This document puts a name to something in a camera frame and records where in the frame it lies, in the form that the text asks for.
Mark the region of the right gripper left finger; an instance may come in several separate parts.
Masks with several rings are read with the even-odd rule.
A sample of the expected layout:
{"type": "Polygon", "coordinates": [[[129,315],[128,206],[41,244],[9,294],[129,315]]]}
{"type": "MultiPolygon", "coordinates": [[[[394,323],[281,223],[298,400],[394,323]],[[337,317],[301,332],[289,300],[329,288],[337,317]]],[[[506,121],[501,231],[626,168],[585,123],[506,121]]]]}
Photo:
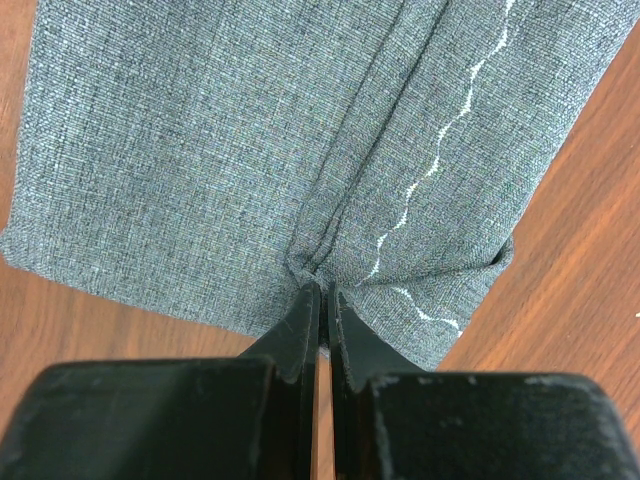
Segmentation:
{"type": "Polygon", "coordinates": [[[320,290],[234,358],[42,371],[1,441],[5,479],[308,479],[320,290]]]}

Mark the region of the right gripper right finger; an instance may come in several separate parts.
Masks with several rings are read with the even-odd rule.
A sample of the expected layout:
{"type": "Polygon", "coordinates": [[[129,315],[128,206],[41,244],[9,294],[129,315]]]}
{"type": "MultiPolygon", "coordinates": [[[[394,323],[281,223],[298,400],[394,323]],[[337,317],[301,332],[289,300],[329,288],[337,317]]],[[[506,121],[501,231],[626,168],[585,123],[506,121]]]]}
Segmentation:
{"type": "Polygon", "coordinates": [[[639,460],[591,379],[425,371],[331,288],[327,331],[340,479],[635,479],[639,460]]]}

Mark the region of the grey cloth napkin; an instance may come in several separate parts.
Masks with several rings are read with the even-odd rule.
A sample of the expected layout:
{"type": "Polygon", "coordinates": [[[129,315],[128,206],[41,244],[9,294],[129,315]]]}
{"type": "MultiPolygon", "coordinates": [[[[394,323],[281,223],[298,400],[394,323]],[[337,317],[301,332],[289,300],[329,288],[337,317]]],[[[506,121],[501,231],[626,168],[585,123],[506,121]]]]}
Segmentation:
{"type": "Polygon", "coordinates": [[[635,1],[41,1],[6,262],[259,336],[308,282],[436,367],[635,1]]]}

